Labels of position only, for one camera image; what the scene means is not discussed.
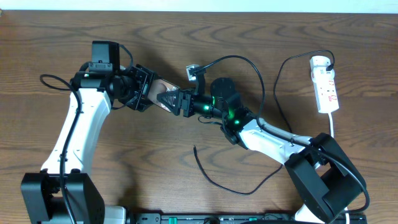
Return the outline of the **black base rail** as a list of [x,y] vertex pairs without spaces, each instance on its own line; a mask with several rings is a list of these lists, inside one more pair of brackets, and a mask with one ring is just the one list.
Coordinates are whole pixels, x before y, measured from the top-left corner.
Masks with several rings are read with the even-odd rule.
[[137,213],[128,215],[127,224],[261,224],[261,223],[309,223],[297,221],[288,213],[265,213],[262,215],[231,215],[231,214],[160,214]]

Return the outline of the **white power strip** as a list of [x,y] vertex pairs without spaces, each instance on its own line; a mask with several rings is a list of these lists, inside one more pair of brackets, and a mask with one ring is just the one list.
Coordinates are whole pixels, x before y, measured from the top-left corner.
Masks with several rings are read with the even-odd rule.
[[332,113],[339,109],[335,86],[335,71],[329,68],[330,59],[316,55],[310,59],[311,79],[314,85],[315,99],[319,113]]

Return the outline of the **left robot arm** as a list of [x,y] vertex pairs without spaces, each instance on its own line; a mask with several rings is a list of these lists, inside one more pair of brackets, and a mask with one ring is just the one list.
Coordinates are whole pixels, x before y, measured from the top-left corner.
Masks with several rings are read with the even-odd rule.
[[21,192],[31,223],[133,223],[122,206],[107,206],[91,180],[101,127],[114,101],[143,112],[151,104],[150,85],[156,73],[141,65],[120,64],[117,42],[95,40],[91,60],[70,81],[67,117],[57,143],[39,172],[26,173]]

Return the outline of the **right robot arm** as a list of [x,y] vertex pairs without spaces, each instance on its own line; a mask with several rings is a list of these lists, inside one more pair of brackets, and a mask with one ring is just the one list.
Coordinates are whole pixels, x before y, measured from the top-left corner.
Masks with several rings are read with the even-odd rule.
[[210,94],[205,93],[204,80],[194,81],[194,88],[180,89],[156,80],[150,93],[165,110],[207,117],[231,144],[265,154],[284,166],[303,200],[294,215],[296,221],[331,223],[340,215],[350,216],[354,212],[347,206],[360,194],[365,204],[357,211],[369,207],[363,177],[332,136],[299,136],[270,125],[243,106],[230,78],[214,80]]

